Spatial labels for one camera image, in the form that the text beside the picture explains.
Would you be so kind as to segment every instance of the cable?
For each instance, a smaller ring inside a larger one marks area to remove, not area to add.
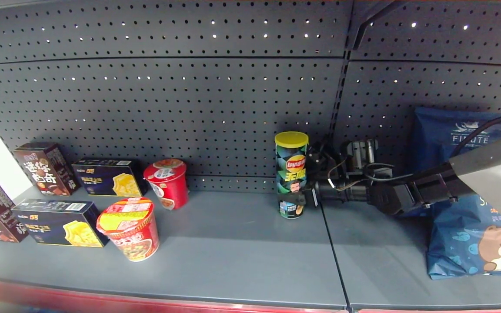
[[[501,117],[497,117],[493,120],[490,120],[490,121],[484,123],[481,127],[475,129],[475,131],[473,131],[470,135],[465,137],[465,139],[463,139],[457,145],[457,147],[455,147],[454,151],[450,155],[450,158],[453,158],[456,155],[458,155],[461,152],[461,149],[463,149],[463,147],[465,147],[465,145],[467,145],[467,143],[469,143],[469,141],[471,141],[473,138],[475,138],[479,133],[482,133],[485,129],[492,127],[498,123],[501,123]]]
[[[330,183],[330,186],[332,186],[332,188],[336,188],[336,186],[335,186],[335,185],[334,185],[334,183],[332,182],[332,179],[330,178],[330,175],[332,174],[332,171],[333,171],[334,169],[336,169],[336,168],[337,168],[338,166],[340,166],[341,164],[344,164],[345,160],[346,160],[346,158],[345,158],[342,162],[340,162],[340,164],[338,164],[338,165],[334,166],[333,168],[331,168],[331,169],[328,171],[328,182]]]
[[[368,178],[369,180],[372,180],[373,182],[392,182],[393,180],[402,180],[403,178],[407,178],[409,176],[412,176],[413,174],[407,174],[407,175],[402,175],[402,176],[396,176],[396,177],[391,177],[391,178],[376,178],[370,174],[368,174],[367,170],[372,167],[372,166],[383,166],[386,168],[394,168],[392,164],[387,164],[387,163],[368,163],[362,168],[362,174],[364,177]]]
[[[360,182],[362,182],[362,181],[364,181],[364,180],[356,180],[356,181],[354,181],[354,182],[352,182],[352,183],[348,183],[347,185],[345,185],[345,186],[343,186],[343,187],[336,188],[336,190],[337,190],[337,191],[344,191],[344,190],[347,190],[347,189],[349,189],[349,188],[351,188],[351,187],[355,186],[356,184],[358,184],[358,183],[360,183]]]

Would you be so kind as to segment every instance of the cup noodle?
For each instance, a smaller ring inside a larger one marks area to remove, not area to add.
[[[148,198],[115,202],[98,216],[96,228],[108,236],[129,261],[144,261],[160,245],[154,204]]]
[[[149,165],[144,171],[145,180],[168,210],[177,210],[188,200],[185,173],[187,165],[178,159],[165,159]]]

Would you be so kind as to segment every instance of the potato chip can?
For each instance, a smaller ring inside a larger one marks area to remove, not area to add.
[[[296,193],[307,184],[307,172],[304,168],[308,145],[308,135],[298,131],[278,133],[276,141],[276,186],[278,193]],[[284,218],[294,219],[303,214],[304,206],[278,201],[280,214]]]
[[[105,209],[96,228],[133,262],[143,261],[160,245],[154,204],[148,198],[127,198]]]
[[[165,159],[149,165],[144,178],[167,210],[177,210],[188,200],[187,165],[178,159]]]

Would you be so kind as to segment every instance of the robotic arm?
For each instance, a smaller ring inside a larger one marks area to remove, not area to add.
[[[331,161],[337,164],[326,176],[317,171],[310,192],[314,199],[366,201],[384,214],[402,214],[435,202],[456,202],[461,196],[477,193],[501,212],[501,140],[484,147],[458,152],[477,134],[501,122],[491,120],[465,138],[448,162],[420,173],[392,176],[392,165],[374,162],[375,140],[342,145],[340,155],[311,147],[312,168]],[[332,172],[337,168],[336,177]]]

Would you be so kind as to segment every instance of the lay's chip can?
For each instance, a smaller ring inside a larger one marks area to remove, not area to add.
[[[307,172],[304,168],[308,145],[308,135],[298,131],[278,133],[276,141],[276,186],[278,193],[296,193],[307,184]],[[280,214],[284,218],[298,218],[303,214],[304,206],[279,201]]]

